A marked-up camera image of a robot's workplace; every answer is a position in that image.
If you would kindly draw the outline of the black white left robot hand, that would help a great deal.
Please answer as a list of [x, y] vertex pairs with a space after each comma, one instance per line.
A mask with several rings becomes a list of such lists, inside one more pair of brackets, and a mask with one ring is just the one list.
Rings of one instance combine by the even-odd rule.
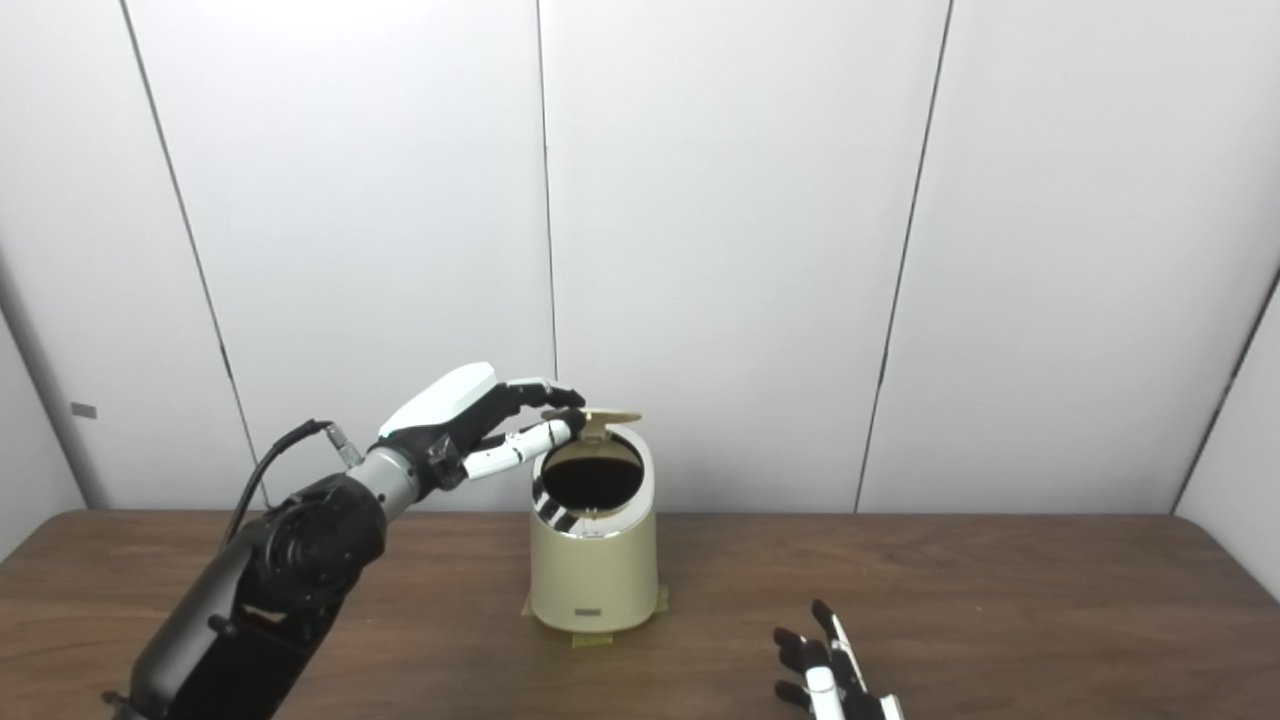
[[585, 406], [580, 392], [556, 380], [500, 382], [490, 363], [471, 363], [399, 407], [374, 446], [406, 461], [416, 498], [424, 500], [576, 439], [586, 424]]

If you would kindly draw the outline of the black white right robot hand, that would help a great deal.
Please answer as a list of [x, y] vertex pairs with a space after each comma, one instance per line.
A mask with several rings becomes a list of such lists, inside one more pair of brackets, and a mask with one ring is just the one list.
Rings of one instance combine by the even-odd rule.
[[774, 694], [813, 719], [904, 719], [900, 698], [869, 691], [849, 634], [833, 609], [812, 601], [812, 616], [826, 638], [812, 639], [777, 626], [773, 642], [780, 664], [799, 682], [778, 680]]

